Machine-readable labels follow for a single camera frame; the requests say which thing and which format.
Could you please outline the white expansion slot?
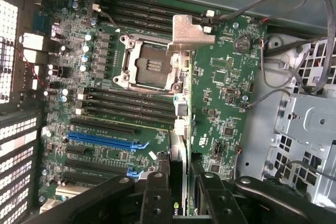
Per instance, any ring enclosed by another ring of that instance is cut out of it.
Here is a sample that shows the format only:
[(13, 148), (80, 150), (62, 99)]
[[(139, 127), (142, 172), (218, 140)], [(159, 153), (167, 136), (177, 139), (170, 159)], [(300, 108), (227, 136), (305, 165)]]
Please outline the white expansion slot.
[(67, 198), (72, 198), (87, 190), (89, 189), (85, 187), (81, 187), (81, 186), (70, 185), (70, 184), (65, 185), (65, 186), (59, 185), (56, 188), (55, 195), (60, 196), (60, 197), (64, 196)]

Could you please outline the perforated silver drive cage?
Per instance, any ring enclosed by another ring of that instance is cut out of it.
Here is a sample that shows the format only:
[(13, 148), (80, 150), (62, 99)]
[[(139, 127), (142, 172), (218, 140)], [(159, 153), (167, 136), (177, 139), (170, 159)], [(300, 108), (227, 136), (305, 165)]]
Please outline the perforated silver drive cage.
[(247, 113), (238, 160), (240, 176), (264, 179), (281, 171), (280, 181), (312, 203), (336, 209), (336, 40), (327, 84), (317, 93), (301, 92), (289, 72), (297, 69), (302, 86), (314, 87), (323, 70), (327, 42), (308, 43), (265, 58), (256, 96), (282, 85)]

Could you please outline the blue expansion slot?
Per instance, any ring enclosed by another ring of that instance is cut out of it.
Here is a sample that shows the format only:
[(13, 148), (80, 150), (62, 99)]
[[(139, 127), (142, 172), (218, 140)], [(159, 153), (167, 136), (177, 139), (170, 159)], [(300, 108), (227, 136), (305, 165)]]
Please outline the blue expansion slot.
[(135, 141), (130, 142), (112, 137), (97, 136), (78, 132), (68, 132), (67, 139), (78, 142), (84, 142), (88, 144), (108, 146), (127, 151), (144, 150), (150, 143), (150, 142), (139, 143)]

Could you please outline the round coin battery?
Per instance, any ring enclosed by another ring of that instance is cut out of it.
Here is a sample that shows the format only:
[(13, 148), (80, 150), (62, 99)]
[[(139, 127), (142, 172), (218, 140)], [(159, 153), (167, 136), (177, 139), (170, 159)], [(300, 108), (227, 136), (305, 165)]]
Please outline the round coin battery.
[(251, 48), (250, 38), (247, 36), (239, 37), (234, 43), (234, 48), (237, 52), (240, 53), (249, 52)]

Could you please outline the metal CPU socket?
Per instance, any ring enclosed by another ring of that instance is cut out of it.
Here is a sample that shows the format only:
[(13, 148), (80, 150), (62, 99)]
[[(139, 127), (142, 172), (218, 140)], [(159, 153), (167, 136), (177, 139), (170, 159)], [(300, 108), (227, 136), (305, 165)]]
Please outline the metal CPU socket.
[(141, 93), (174, 94), (182, 91), (179, 63), (166, 54), (170, 41), (140, 34), (120, 37), (125, 45), (120, 74), (113, 82)]

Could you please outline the green motherboard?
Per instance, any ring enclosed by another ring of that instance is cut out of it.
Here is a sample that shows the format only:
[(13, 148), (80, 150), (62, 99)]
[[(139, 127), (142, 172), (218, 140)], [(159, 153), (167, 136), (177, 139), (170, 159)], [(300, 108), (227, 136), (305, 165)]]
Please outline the green motherboard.
[[(175, 15), (190, 15), (193, 24), (215, 36), (213, 44), (192, 55), (191, 155), (201, 154), (206, 171), (234, 178), (266, 31), (246, 15), (203, 25), (206, 17), (219, 13), (176, 0), (42, 0), (34, 23), (45, 23), (59, 45), (58, 52), (49, 53), (46, 67), (38, 191), (42, 208), (69, 199), (55, 195), (59, 185), (90, 188), (118, 175), (139, 179), (161, 168), (159, 154), (171, 157), (174, 94), (126, 90), (113, 77), (120, 74), (125, 49), (120, 37), (140, 34), (172, 42)], [(249, 52), (235, 50), (241, 36), (250, 38)], [(68, 132), (150, 143), (144, 150), (127, 151), (69, 140)], [(171, 158), (169, 172), (174, 206), (181, 203), (182, 163)]]

